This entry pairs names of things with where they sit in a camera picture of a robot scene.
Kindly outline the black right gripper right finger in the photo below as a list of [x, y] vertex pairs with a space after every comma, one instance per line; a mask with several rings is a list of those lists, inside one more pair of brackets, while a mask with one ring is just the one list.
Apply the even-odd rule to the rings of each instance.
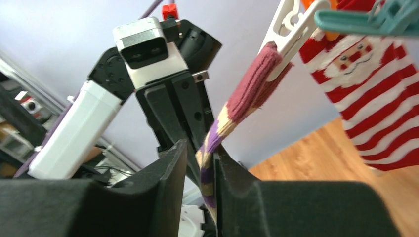
[[351, 181], [262, 181], [214, 154], [220, 237], [398, 237], [377, 192]]

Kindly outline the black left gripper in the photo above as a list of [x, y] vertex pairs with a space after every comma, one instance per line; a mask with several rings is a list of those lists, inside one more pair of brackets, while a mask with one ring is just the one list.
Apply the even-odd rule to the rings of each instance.
[[158, 155], [178, 140], [187, 140], [186, 175], [198, 183], [195, 153], [213, 122], [204, 82], [195, 82], [190, 72], [183, 71], [146, 84], [135, 96], [159, 143]]

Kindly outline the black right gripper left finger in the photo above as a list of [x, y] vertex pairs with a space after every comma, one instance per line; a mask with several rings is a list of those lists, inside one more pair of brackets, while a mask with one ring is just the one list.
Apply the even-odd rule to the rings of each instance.
[[0, 182], [3, 237], [175, 237], [187, 141], [106, 188], [90, 179]]

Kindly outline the white round sock hanger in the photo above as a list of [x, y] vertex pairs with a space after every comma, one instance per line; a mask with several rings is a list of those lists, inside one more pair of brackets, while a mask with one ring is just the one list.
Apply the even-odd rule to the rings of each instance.
[[393, 36], [419, 33], [416, 0], [314, 0], [305, 13], [297, 0], [281, 1], [262, 46], [276, 46], [281, 62], [267, 73], [267, 81], [286, 74], [300, 51], [310, 73], [333, 84], [360, 84], [379, 67]]

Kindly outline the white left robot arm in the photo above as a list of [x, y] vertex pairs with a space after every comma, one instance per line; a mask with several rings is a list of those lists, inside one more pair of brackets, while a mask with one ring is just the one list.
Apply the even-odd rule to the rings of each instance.
[[[207, 69], [221, 48], [188, 20], [147, 17], [116, 27], [72, 105], [22, 166], [0, 182], [3, 237], [214, 237], [203, 206], [182, 205], [197, 182], [195, 152], [213, 115]], [[159, 159], [111, 187], [75, 178], [86, 155], [134, 95]]]

